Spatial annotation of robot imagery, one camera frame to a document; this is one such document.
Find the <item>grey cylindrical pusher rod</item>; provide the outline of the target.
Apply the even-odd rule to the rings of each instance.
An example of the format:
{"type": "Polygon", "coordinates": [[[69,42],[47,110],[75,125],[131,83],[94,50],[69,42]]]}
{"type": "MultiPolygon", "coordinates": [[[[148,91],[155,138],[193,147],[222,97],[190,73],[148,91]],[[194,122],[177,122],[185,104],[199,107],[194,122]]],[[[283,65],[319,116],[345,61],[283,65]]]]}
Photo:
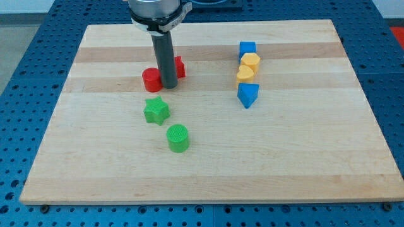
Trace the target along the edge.
{"type": "Polygon", "coordinates": [[[167,32],[161,36],[152,35],[151,39],[162,85],[167,89],[175,88],[178,80],[171,33],[167,32]]]}

